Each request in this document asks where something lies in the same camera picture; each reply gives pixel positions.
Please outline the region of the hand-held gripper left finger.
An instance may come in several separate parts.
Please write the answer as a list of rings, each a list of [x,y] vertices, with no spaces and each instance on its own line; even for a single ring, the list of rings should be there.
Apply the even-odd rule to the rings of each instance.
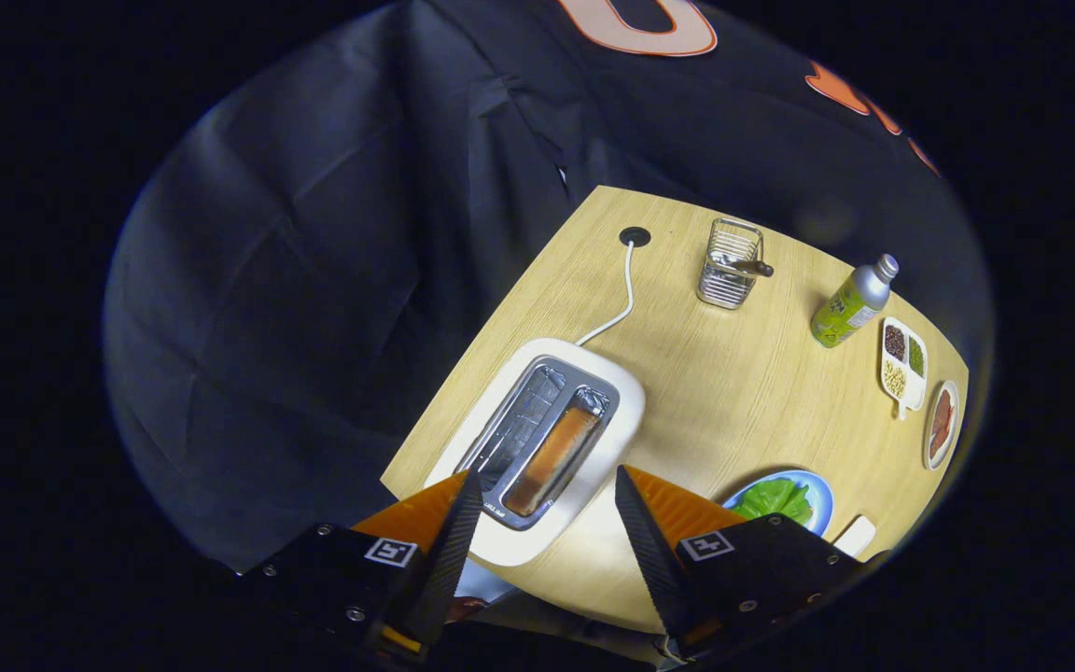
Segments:
[[[240,574],[293,637],[350,659],[424,659],[439,641],[482,514],[462,469],[350,527],[316,524]]]

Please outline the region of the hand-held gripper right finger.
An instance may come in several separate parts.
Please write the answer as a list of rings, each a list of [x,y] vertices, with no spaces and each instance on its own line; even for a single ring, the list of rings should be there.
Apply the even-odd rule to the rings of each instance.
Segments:
[[[615,506],[670,645],[729,659],[852,591],[883,557],[841,552],[782,513],[747,519],[631,464]]]

